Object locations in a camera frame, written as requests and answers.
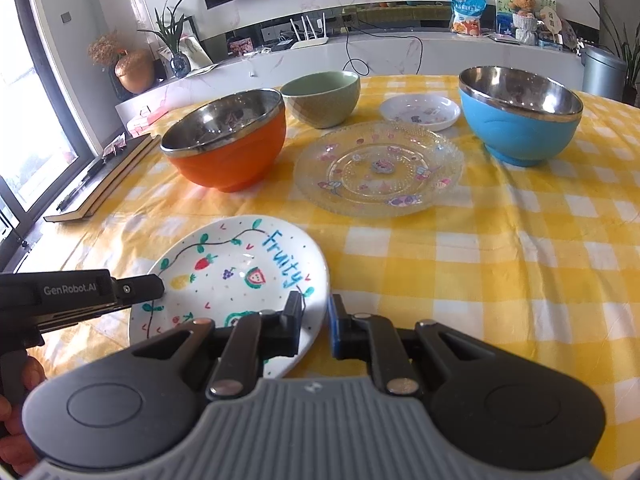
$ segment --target blue bowl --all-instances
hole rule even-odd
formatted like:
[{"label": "blue bowl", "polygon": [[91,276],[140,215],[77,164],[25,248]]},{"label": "blue bowl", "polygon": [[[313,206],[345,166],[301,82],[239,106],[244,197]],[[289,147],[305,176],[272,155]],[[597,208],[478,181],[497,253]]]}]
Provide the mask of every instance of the blue bowl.
[{"label": "blue bowl", "polygon": [[575,93],[524,70],[469,68],[459,85],[471,129],[494,157],[514,166],[533,166],[562,152],[582,118]]}]

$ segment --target white plate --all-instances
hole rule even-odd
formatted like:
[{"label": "white plate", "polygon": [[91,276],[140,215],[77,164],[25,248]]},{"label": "white plate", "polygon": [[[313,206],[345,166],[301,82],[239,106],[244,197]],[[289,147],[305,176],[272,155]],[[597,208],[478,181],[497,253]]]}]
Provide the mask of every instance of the white plate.
[{"label": "white plate", "polygon": [[402,94],[383,102],[380,114],[387,121],[422,124],[432,132],[439,132],[458,120],[460,107],[437,94]]},{"label": "white plate", "polygon": [[282,310],[290,291],[302,293],[298,355],[267,361],[264,376],[270,378],[286,374],[312,345],[329,295],[329,273],[318,245],[295,225],[269,216],[209,224],[175,244],[149,273],[162,278],[164,296],[132,307],[130,344],[195,317],[231,326],[252,312]]}]

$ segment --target snack bag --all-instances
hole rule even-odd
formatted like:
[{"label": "snack bag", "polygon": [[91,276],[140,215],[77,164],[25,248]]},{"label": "snack bag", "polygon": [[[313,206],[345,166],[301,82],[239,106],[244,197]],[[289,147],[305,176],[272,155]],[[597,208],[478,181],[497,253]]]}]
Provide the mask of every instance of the snack bag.
[{"label": "snack bag", "polygon": [[468,36],[480,36],[480,16],[486,0],[451,0],[451,31]]}]

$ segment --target gray trash bin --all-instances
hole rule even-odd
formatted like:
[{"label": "gray trash bin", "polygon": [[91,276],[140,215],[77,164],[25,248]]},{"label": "gray trash bin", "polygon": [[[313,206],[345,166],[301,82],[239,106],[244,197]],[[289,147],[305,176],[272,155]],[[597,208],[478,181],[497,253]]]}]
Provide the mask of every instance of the gray trash bin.
[{"label": "gray trash bin", "polygon": [[594,46],[586,47],[580,55],[584,65],[582,91],[622,101],[626,62]]}]

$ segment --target yellow checkered tablecloth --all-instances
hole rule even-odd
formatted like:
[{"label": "yellow checkered tablecloth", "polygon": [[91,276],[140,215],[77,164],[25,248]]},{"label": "yellow checkered tablecloth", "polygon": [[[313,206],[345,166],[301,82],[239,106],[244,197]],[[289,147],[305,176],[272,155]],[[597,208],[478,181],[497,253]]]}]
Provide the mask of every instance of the yellow checkered tablecloth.
[{"label": "yellow checkered tablecloth", "polygon": [[[460,102],[453,76],[364,78],[347,123],[380,118],[385,98],[423,91]],[[350,312],[377,312],[401,327],[433,317],[587,383],[607,412],[593,461],[626,478],[640,465],[640,110],[581,97],[575,139],[536,168],[491,158],[461,118],[444,132],[465,154],[459,186],[437,206],[395,219],[348,218],[306,202],[292,170],[321,133],[291,117],[275,167],[244,192],[194,186],[154,152],[94,218],[51,227],[24,270],[145,273],[217,218],[283,218],[318,242]],[[156,133],[193,108],[168,114]],[[51,334],[34,354],[56,374],[114,352],[127,344],[127,316]],[[330,358],[324,332],[293,375],[363,372]]]}]

